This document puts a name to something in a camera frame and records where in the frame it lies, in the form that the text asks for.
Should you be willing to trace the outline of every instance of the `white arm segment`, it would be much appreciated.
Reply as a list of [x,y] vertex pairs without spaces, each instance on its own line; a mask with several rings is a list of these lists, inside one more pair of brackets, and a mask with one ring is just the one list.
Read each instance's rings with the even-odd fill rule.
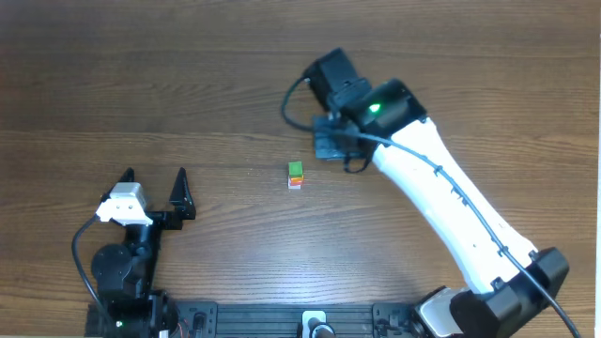
[[[392,139],[441,165],[480,210],[517,261],[523,267],[532,262],[529,253],[536,252],[536,248],[488,204],[446,149],[430,118],[425,122],[412,122],[396,132]],[[518,274],[517,268],[499,255],[499,247],[471,209],[452,192],[451,184],[441,175],[436,175],[430,165],[399,148],[383,145],[376,149],[373,162],[403,190],[432,225],[473,293],[491,292],[491,283],[495,279],[501,277],[508,282]]]

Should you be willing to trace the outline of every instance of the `wood grain surface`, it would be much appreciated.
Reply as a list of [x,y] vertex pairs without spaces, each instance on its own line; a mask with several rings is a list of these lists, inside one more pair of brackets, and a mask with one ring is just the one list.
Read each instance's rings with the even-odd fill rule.
[[[0,2],[0,334],[82,335],[75,231],[131,166],[156,209],[184,166],[198,216],[164,234],[156,286],[224,303],[414,301],[463,285],[410,201],[314,158],[278,116],[334,47],[414,91],[495,208],[571,270],[559,301],[593,336],[596,1]],[[291,111],[321,114],[311,93]],[[290,192],[286,164],[303,161]],[[122,229],[80,245],[86,265]],[[565,337],[552,310],[516,336]]]

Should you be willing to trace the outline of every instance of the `black cable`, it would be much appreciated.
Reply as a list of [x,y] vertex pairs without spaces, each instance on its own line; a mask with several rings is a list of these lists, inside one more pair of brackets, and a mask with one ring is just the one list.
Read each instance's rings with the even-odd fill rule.
[[395,141],[392,141],[392,140],[377,137],[375,135],[366,134],[366,133],[362,133],[362,132],[354,132],[354,131],[336,131],[336,130],[322,130],[322,129],[320,129],[319,131],[320,132],[328,132],[328,133],[334,134],[334,135],[345,135],[345,136],[350,136],[350,137],[355,137],[355,138],[362,138],[365,140],[371,140],[371,141],[375,141],[378,143],[382,143],[384,145],[394,146],[394,147],[397,147],[397,148],[415,156],[419,160],[422,160],[423,162],[425,162],[426,164],[428,164],[429,166],[434,168],[434,172],[441,174],[449,183],[451,183],[451,186],[453,186],[453,190],[457,193],[457,195],[459,195],[459,197],[461,197],[463,199],[464,204],[466,206],[470,207],[470,209],[473,211],[473,213],[476,215],[478,220],[482,223],[482,225],[486,229],[486,232],[490,235],[492,241],[495,242],[495,244],[497,244],[501,253],[503,253],[505,256],[507,256],[507,259],[509,259],[509,261],[514,266],[516,266],[516,268],[520,272],[522,272],[532,282],[532,284],[536,287],[536,289],[538,289],[538,291],[543,295],[543,297],[553,307],[553,309],[555,310],[557,315],[560,316],[560,318],[563,320],[563,323],[565,323],[565,326],[570,330],[572,335],[577,338],[580,337],[580,333],[578,332],[576,325],[570,319],[570,317],[567,315],[567,313],[563,310],[562,306],[560,306],[560,304],[555,299],[553,299],[553,297],[551,295],[548,294],[548,292],[545,290],[545,288],[540,283],[538,283],[538,281],[534,278],[534,276],[532,276],[524,267],[522,267],[522,265],[516,260],[516,258],[513,257],[509,253],[509,249],[501,242],[499,237],[497,237],[497,234],[495,234],[495,231],[490,227],[490,225],[488,224],[488,222],[486,221],[484,216],[480,213],[480,210],[478,210],[478,208],[473,204],[473,202],[471,202],[470,198],[463,192],[461,187],[459,187],[459,185],[455,182],[455,180],[442,168],[442,166],[435,164],[434,162],[430,161],[430,159],[428,159],[425,155],[420,154],[411,148],[397,144]]
[[297,88],[297,86],[299,86],[301,84],[301,82],[303,82],[304,80],[305,80],[304,78],[299,78],[285,92],[284,100],[282,101],[282,106],[280,107],[280,113],[282,114],[282,118],[284,119],[285,123],[289,124],[290,126],[296,128],[298,130],[301,130],[301,131],[313,131],[312,126],[302,125],[301,123],[295,121],[290,116],[288,116],[288,114],[285,111],[285,107],[287,106],[288,101],[290,100],[290,96],[292,95],[294,90]]
[[79,255],[77,251],[77,242],[79,240],[79,237],[81,237],[84,231],[88,227],[90,227],[90,225],[92,225],[98,218],[99,217],[95,214],[94,217],[89,219],[84,225],[82,225],[82,227],[77,231],[77,233],[75,233],[75,236],[73,236],[73,241],[71,242],[71,253],[73,254],[73,260],[75,261],[77,271],[82,277],[82,280],[84,280],[84,284],[87,288],[87,291],[89,291],[90,295],[92,295],[92,298],[96,302],[96,307],[98,308],[100,314],[106,319],[107,327],[109,328],[109,330],[113,330],[115,328],[115,322],[111,318],[111,315],[109,315],[108,311],[106,311],[106,308],[104,308],[104,306],[100,302],[100,299],[96,294],[96,291],[94,290],[94,286],[92,286],[92,283],[90,283],[90,280],[85,275],[84,267],[82,267],[82,262],[79,260]]

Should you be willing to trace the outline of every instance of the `stacked blocks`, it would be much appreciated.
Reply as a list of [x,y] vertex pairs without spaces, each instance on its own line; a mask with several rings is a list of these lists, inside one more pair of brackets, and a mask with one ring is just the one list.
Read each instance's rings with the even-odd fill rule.
[[288,189],[300,189],[303,183],[302,162],[290,162],[288,164]]

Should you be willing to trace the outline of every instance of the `green light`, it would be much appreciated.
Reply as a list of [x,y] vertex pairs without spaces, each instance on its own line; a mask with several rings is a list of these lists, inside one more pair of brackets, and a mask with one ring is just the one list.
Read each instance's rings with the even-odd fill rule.
[[374,103],[372,105],[369,106],[369,111],[372,113],[377,113],[378,110],[380,108],[380,104],[379,103]]

